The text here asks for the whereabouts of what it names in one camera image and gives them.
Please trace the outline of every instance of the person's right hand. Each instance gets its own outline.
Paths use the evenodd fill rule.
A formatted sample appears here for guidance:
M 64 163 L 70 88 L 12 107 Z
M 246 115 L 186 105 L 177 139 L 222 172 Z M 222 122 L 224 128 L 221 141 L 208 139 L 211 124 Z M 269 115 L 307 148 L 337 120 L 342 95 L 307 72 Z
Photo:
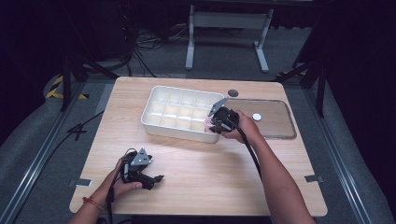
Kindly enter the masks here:
M 247 136 L 247 140 L 250 144 L 254 142 L 255 139 L 257 139 L 258 137 L 262 137 L 259 127 L 257 127 L 256 123 L 252 118 L 246 116 L 240 110 L 236 110 L 235 112 L 239 115 L 238 126 L 245 133 L 245 135 Z M 236 139 L 238 142 L 244 143 L 241 134 L 236 129 L 230 133 L 222 132 L 221 135 L 223 135 L 225 138 Z

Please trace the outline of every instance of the black circular marker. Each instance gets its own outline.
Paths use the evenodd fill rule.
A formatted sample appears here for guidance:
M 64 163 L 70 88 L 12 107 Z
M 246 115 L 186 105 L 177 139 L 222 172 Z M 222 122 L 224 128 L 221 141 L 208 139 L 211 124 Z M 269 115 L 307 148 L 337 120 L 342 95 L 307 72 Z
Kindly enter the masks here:
M 236 91 L 236 90 L 229 90 L 228 91 L 228 95 L 229 96 L 231 96 L 231 97 L 237 97 L 238 96 L 238 91 Z

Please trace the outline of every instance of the bracelet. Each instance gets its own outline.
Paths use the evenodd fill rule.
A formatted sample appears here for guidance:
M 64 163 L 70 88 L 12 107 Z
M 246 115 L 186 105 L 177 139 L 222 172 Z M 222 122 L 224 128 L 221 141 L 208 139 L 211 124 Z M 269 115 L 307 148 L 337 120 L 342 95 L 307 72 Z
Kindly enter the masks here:
M 82 201 L 83 201 L 83 203 L 91 203 L 91 204 L 93 204 L 93 205 L 95 205 L 100 211 L 106 211 L 106 209 L 103 207 L 103 206 L 101 206 L 99 203 L 97 203 L 96 201 L 94 201 L 93 199 L 92 199 L 92 197 L 89 197 L 89 198 L 86 198 L 86 197 L 83 197 L 82 198 Z

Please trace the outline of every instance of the gray carpet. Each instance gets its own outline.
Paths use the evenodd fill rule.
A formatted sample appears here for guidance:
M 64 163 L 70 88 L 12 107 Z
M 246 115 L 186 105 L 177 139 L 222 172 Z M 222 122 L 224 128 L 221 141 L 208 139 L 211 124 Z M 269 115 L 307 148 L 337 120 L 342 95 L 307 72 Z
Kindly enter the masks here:
M 195 38 L 196 50 L 191 71 L 184 69 L 187 42 L 183 39 L 166 44 L 160 49 L 142 51 L 142 58 L 154 74 L 163 77 L 265 81 L 275 78 L 279 72 L 291 70 L 291 65 L 309 32 L 309 29 L 269 31 L 264 44 L 264 54 L 270 67 L 268 74 L 261 72 L 252 47 L 252 41 L 258 35 L 254 31 L 244 31 L 239 35 L 214 30 L 199 32 Z M 133 76 L 150 76 L 149 71 L 136 59 L 132 59 L 130 65 Z M 126 67 L 115 72 L 128 76 Z M 320 183 L 320 187 L 329 213 L 325 217 L 318 217 L 317 223 L 359 223 L 330 159 L 329 146 L 315 119 L 315 111 L 310 107 L 306 92 L 295 85 L 299 79 L 294 77 L 288 80 L 285 90 L 315 173 L 325 180 Z M 83 94 L 89 94 L 89 99 L 75 102 L 54 141 L 55 147 L 67 136 L 67 130 L 92 118 L 105 108 L 113 82 L 100 74 L 90 76 L 82 91 Z M 52 83 L 53 80 L 49 80 L 44 93 Z M 21 182 L 23 173 L 29 168 L 53 122 L 59 116 L 61 106 L 62 99 L 47 99 L 47 102 L 32 113 L 1 146 L 2 213 Z M 365 166 L 329 88 L 326 90 L 324 113 L 324 121 L 329 126 L 333 141 L 356 182 L 371 220 L 373 223 L 394 223 L 386 199 Z M 100 119 L 101 117 L 98 117 L 84 125 L 83 130 L 87 132 L 77 141 L 76 135 L 73 134 L 57 148 L 38 178 L 16 223 L 65 223 L 73 216 L 68 205 L 74 188 L 68 187 L 68 184 L 70 180 L 79 178 Z M 126 217 L 117 215 L 115 221 Z

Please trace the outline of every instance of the light wood tabletop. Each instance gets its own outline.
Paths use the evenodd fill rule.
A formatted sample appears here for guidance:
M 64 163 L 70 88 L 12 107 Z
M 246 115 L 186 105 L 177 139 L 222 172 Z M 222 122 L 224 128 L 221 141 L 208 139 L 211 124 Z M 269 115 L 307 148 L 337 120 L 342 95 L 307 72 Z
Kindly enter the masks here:
M 137 189 L 113 203 L 116 214 L 193 216 L 270 216 L 262 183 L 245 145 L 219 137 L 215 144 L 148 134 L 141 116 L 155 86 L 168 86 L 228 95 L 237 90 L 241 99 L 278 100 L 290 107 L 283 86 L 274 82 L 120 77 L 116 80 L 105 113 L 80 178 L 90 187 L 76 187 L 70 210 L 77 212 L 82 197 L 90 196 L 114 169 L 128 148 L 144 148 L 152 163 L 143 174 L 164 175 L 152 190 Z M 296 137 L 269 139 L 268 144 L 300 188 L 310 214 L 327 214 L 292 111 Z

